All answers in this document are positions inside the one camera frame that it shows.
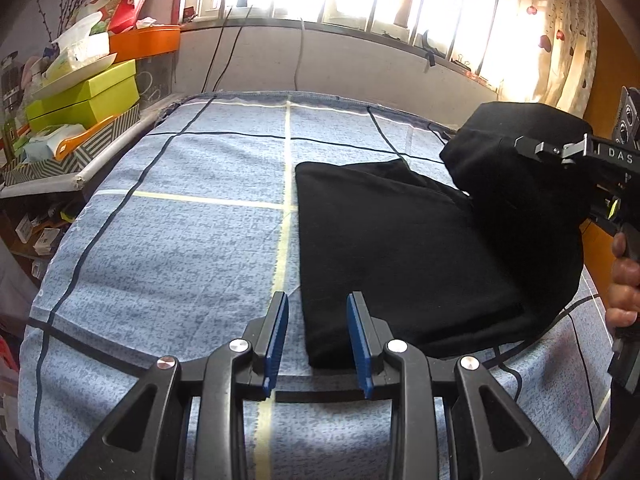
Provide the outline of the person right hand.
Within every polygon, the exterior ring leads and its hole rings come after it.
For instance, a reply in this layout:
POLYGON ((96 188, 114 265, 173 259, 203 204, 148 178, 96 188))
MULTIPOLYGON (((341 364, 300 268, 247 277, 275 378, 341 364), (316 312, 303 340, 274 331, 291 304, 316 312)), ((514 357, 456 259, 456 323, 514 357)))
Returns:
POLYGON ((610 333, 618 328, 629 327, 638 320, 640 308, 640 266, 626 256, 627 241, 624 233, 613 237, 611 281, 608 286, 608 306, 605 322, 610 333))

